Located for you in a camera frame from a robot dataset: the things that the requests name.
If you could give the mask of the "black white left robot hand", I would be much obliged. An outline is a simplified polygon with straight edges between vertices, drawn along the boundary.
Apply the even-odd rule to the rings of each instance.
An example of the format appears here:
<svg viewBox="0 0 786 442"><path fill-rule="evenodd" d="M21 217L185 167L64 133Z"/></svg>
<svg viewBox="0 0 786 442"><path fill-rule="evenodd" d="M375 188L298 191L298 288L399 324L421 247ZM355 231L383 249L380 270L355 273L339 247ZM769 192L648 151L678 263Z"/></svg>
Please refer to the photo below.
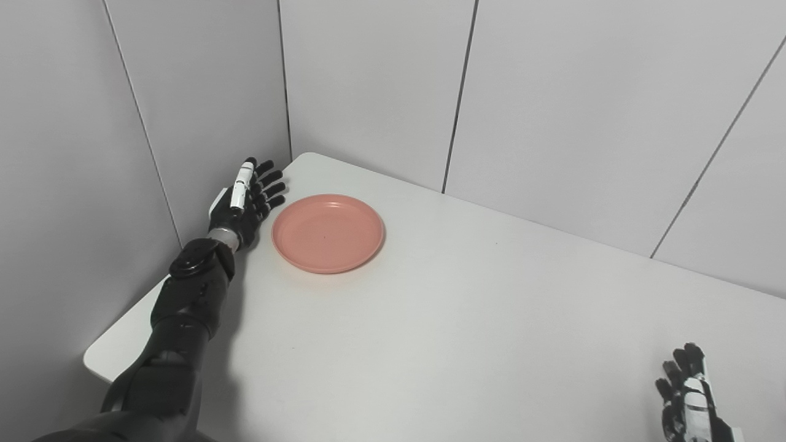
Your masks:
<svg viewBox="0 0 786 442"><path fill-rule="evenodd" d="M286 190L283 173L272 160L258 163L248 157L233 183L214 199L207 237L226 244L232 252L248 248L272 210L286 202Z"/></svg>

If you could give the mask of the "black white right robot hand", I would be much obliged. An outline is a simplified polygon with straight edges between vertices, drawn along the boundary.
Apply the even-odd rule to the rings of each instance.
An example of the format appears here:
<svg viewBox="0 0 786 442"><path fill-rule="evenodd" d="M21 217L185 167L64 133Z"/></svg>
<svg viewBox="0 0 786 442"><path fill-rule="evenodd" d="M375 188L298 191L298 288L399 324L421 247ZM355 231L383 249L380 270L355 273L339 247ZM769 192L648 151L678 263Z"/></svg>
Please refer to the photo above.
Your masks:
<svg viewBox="0 0 786 442"><path fill-rule="evenodd" d="M740 428L718 415L706 370L705 354L695 343L674 349L656 380L663 400L661 427L666 441L743 441Z"/></svg>

